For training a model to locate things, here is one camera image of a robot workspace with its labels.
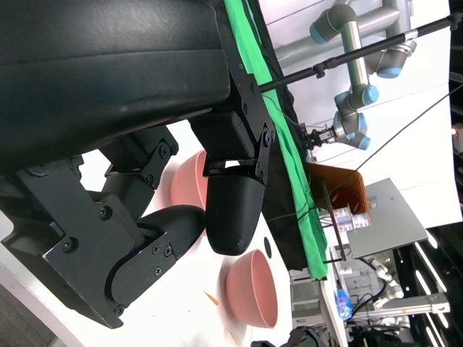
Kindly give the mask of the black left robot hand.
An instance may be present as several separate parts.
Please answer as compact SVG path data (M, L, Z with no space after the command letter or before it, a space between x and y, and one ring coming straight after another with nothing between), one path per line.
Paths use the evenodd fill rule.
M115 329L206 234L255 233L274 127L204 1L1 3L3 245Z

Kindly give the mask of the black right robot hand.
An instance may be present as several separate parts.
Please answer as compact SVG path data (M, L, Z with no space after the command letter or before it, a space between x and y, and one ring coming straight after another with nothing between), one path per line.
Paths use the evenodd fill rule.
M251 347L275 347L267 340L253 341ZM281 347L321 347L326 346L318 334L309 327L297 327L289 334L289 339Z

